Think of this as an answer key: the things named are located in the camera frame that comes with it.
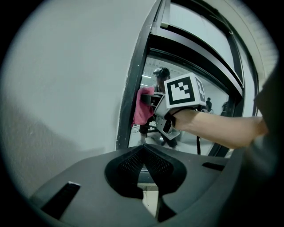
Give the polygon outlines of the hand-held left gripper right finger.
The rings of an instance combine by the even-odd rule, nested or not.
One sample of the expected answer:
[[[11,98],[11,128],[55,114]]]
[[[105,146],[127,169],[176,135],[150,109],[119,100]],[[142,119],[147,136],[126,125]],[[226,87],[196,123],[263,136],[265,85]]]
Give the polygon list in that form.
[[[187,175],[185,165],[162,147],[145,145],[144,164],[162,196],[176,192]]]

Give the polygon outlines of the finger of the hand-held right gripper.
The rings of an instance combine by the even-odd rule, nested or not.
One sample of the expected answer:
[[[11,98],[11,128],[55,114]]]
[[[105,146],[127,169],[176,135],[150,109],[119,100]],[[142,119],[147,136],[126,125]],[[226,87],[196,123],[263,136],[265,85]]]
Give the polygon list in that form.
[[[150,95],[150,94],[141,95],[141,101],[148,105],[155,105],[156,102],[155,99],[156,99],[155,95]]]

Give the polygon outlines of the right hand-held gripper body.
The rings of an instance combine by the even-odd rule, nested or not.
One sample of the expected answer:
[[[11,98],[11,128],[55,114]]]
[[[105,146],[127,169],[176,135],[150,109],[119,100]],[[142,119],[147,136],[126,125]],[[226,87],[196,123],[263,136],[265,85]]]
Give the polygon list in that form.
[[[156,128],[167,139],[176,138],[180,131],[174,128],[170,110],[192,108],[206,105],[202,81],[194,74],[187,73],[164,82],[165,93],[155,107]]]

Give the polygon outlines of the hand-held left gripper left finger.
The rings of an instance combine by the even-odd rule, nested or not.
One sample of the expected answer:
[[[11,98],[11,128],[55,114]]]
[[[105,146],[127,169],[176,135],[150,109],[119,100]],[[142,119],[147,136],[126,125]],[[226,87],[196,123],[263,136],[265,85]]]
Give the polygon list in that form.
[[[143,190],[138,187],[138,179],[145,161],[144,147],[130,148],[125,154],[112,159],[105,167],[108,184],[121,196],[143,198]]]

